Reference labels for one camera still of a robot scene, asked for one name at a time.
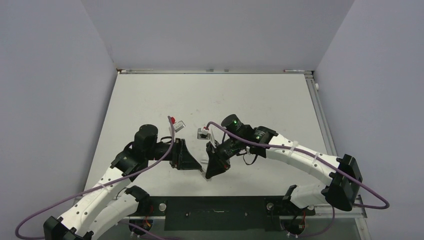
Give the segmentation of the white remote control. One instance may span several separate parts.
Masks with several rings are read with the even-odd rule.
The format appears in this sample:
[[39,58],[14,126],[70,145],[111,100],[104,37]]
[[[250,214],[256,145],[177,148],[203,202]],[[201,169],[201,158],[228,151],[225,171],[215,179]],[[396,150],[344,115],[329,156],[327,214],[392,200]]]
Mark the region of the white remote control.
[[207,166],[208,166],[209,161],[205,158],[200,160],[200,164],[202,165],[202,169],[200,171],[200,174],[202,175],[202,177],[207,181],[210,182],[212,179],[211,178],[206,178],[206,173],[207,173]]

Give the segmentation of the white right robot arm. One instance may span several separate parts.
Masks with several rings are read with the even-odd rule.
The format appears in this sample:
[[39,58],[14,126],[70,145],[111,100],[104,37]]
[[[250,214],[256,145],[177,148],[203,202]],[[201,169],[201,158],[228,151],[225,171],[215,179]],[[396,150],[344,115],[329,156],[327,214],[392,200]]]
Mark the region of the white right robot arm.
[[327,155],[289,140],[265,126],[251,127],[235,115],[227,116],[220,129],[228,139],[219,143],[208,126],[198,129],[199,139],[208,139],[208,164],[205,178],[211,179],[228,171],[230,159],[246,154],[280,161],[316,178],[310,185],[291,185],[282,198],[282,207],[289,214],[319,204],[349,212],[353,209],[362,183],[362,175],[354,157]]

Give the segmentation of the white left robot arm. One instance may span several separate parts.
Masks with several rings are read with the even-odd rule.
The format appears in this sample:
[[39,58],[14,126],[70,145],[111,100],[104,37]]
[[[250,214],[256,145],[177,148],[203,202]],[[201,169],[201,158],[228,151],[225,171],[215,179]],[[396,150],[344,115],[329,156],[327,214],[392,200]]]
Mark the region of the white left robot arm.
[[201,170],[189,153],[185,140],[175,134],[183,121],[172,123],[168,142],[158,141],[158,128],[144,124],[134,140],[118,153],[103,176],[82,198],[59,217],[49,217],[43,224],[46,240],[96,240],[122,218],[143,215],[149,208],[150,195],[131,185],[141,174],[153,168],[149,161],[170,163],[177,170]]

